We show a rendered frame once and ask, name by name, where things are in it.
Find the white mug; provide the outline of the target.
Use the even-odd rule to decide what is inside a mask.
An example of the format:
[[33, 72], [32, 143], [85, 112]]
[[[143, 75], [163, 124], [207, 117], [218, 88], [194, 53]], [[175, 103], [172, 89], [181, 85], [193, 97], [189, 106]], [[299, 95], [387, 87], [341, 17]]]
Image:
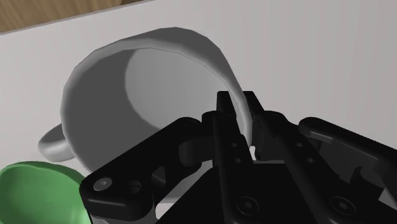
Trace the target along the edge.
[[51, 162], [75, 158], [89, 172], [181, 117], [200, 118], [227, 90], [241, 134], [251, 143], [246, 97], [222, 51], [207, 37], [160, 28], [100, 47], [72, 71], [60, 123], [38, 143]]

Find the green bowl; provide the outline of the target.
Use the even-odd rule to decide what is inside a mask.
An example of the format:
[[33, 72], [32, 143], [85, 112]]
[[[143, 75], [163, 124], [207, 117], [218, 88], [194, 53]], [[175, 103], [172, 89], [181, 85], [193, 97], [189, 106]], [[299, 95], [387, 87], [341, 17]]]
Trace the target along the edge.
[[0, 224], [92, 224], [79, 194], [84, 176], [26, 161], [0, 170]]

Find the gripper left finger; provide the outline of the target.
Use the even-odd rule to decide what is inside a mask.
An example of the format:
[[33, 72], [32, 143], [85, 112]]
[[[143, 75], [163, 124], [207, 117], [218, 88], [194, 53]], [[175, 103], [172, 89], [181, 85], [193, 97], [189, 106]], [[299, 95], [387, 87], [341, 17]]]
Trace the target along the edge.
[[253, 118], [247, 99], [227, 91], [216, 95], [216, 110], [201, 119], [182, 117], [89, 174], [80, 184], [87, 213], [96, 218], [143, 219], [182, 180], [215, 154], [214, 119], [232, 122], [228, 136], [250, 147]]

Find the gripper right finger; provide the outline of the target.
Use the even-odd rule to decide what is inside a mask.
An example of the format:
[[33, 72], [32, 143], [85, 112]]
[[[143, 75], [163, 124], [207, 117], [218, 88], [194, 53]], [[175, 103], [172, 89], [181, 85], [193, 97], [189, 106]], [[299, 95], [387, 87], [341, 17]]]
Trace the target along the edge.
[[397, 150], [316, 117], [298, 124], [245, 93], [258, 160], [282, 160], [317, 224], [397, 224]]

